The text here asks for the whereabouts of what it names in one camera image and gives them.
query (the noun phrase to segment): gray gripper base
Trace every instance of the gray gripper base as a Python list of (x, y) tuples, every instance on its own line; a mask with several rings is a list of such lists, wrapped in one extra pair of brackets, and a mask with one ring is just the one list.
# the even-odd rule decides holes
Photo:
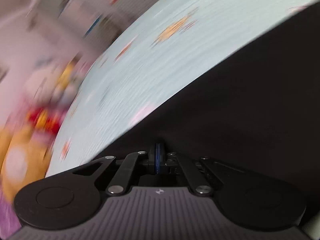
[(256, 232), (226, 219), (210, 198), (186, 187), (133, 187), (107, 199), (95, 217), (60, 231), (24, 227), (11, 240), (307, 240), (298, 228)]

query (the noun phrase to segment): purple object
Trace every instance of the purple object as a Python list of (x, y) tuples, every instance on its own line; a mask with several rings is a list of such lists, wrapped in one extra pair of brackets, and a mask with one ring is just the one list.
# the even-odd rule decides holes
[(5, 200), (0, 188), (0, 238), (5, 240), (21, 228), (12, 206)]

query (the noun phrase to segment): stuffed animal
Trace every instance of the stuffed animal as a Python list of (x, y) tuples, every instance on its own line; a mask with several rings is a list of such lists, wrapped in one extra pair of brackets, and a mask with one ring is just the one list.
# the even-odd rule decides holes
[(74, 69), (80, 57), (75, 56), (65, 68), (52, 61), (33, 72), (24, 85), (24, 92), (35, 107), (69, 107), (72, 104), (84, 78)]
[(24, 186), (45, 177), (51, 160), (51, 151), (44, 144), (31, 140), (33, 128), (25, 125), (12, 134), (0, 131), (0, 178), (5, 199), (12, 203)]

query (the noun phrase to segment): light blue fabric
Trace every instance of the light blue fabric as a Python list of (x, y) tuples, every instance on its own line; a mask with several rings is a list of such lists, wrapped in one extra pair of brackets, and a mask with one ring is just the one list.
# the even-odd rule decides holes
[[(201, 74), (311, 1), (160, 0), (93, 64), (57, 136), (47, 176), (91, 160)], [(154, 43), (181, 19), (175, 34)]]

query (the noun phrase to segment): light blue bedsheet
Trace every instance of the light blue bedsheet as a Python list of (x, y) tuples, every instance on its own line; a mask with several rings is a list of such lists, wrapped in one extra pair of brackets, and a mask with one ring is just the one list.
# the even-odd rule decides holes
[(91, 160), (201, 74), (311, 1), (160, 0), (93, 64), (54, 143), (47, 176)]

